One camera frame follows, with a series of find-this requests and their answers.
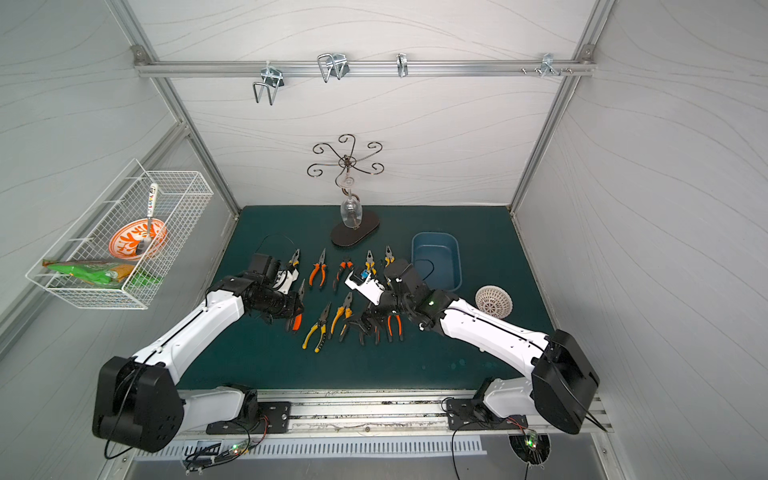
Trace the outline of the orange combination pliers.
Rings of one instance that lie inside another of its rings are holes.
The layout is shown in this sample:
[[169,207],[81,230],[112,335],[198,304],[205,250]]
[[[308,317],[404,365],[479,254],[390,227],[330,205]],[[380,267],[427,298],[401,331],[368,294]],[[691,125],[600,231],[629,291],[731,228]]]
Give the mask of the orange combination pliers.
[[390,326],[386,326],[386,328],[389,342],[393,342],[395,338],[397,338],[399,341],[404,340],[403,324],[401,326],[397,326],[395,324],[395,320],[392,320],[392,324]]

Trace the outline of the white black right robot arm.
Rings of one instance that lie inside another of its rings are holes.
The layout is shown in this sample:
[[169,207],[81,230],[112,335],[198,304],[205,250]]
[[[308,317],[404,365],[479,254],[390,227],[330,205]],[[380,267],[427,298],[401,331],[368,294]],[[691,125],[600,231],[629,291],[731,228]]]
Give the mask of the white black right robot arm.
[[493,317],[453,292],[431,288],[410,263],[397,260],[384,277],[352,272],[344,280],[370,306],[363,318],[375,323],[403,314],[423,331],[463,341],[518,372],[516,379],[489,378],[475,392],[465,417],[481,426],[523,422],[537,414],[555,429],[580,432],[600,379],[576,339],[564,330],[532,331]]

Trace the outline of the black orange long nose pliers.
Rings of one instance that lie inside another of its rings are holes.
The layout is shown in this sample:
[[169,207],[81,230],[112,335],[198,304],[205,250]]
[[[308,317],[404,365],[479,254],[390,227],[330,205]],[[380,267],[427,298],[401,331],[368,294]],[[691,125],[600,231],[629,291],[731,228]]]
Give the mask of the black orange long nose pliers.
[[358,335],[358,342],[361,346],[365,346],[367,339],[372,338],[375,345],[378,345],[381,341],[381,329],[364,329],[360,323],[360,317],[353,317],[346,321],[339,336],[339,342],[344,342],[345,339],[355,331]]

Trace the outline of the black yellow curved pliers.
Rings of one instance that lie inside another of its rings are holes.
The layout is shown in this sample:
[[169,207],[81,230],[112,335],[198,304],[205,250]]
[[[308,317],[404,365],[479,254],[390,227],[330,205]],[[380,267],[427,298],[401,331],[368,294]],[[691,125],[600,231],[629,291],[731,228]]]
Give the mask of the black yellow curved pliers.
[[318,320],[312,325],[310,328],[308,334],[305,337],[305,340],[302,344],[302,349],[307,350],[309,347],[310,340],[312,339],[313,335],[318,332],[318,342],[314,348],[315,353],[319,353],[325,343],[326,336],[327,336],[327,320],[329,317],[330,309],[331,309],[332,303],[329,302],[326,307],[323,309],[322,313],[320,314]]

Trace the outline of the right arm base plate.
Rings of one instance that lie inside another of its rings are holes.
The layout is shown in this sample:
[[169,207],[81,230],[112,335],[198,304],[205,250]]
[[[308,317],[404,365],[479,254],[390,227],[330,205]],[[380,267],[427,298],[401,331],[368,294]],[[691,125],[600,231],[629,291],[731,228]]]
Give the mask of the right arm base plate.
[[529,429],[525,415],[498,417],[483,405],[475,405],[471,399],[446,397],[441,401],[440,406],[451,431],[525,432]]

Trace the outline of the small yellow black pliers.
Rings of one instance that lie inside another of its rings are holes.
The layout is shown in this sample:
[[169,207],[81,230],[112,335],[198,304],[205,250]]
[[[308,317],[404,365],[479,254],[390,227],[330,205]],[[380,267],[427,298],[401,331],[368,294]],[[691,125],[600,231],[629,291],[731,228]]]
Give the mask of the small yellow black pliers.
[[365,268],[363,270],[363,278],[367,279],[369,277],[375,277],[377,274],[377,270],[375,267],[375,258],[371,250],[369,250],[366,254],[366,260],[365,260]]

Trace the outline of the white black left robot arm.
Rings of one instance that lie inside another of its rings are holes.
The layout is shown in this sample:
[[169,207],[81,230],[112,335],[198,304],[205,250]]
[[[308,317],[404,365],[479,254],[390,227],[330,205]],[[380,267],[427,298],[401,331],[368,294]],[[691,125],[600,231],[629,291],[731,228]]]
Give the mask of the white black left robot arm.
[[194,392],[178,384],[196,358],[230,325],[253,311],[292,320],[304,310],[288,275],[270,255],[227,276],[169,331],[130,357],[114,356],[100,369],[92,433],[106,444],[157,452],[179,433],[219,422],[248,427],[261,419],[253,387],[225,385]]

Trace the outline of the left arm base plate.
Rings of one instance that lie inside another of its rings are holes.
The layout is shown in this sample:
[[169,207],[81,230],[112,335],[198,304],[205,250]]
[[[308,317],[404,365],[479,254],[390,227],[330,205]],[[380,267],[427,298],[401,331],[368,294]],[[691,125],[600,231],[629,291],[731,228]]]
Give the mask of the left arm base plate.
[[254,415],[206,426],[208,435],[285,434],[289,430],[292,403],[288,401],[260,402]]

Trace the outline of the large yellow black pliers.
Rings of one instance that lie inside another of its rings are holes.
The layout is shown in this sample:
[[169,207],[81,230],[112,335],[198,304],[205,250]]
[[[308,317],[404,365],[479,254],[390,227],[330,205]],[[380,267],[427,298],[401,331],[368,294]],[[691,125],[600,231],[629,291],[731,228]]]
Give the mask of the large yellow black pliers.
[[389,245],[385,247],[385,265],[390,266],[396,260],[393,251]]

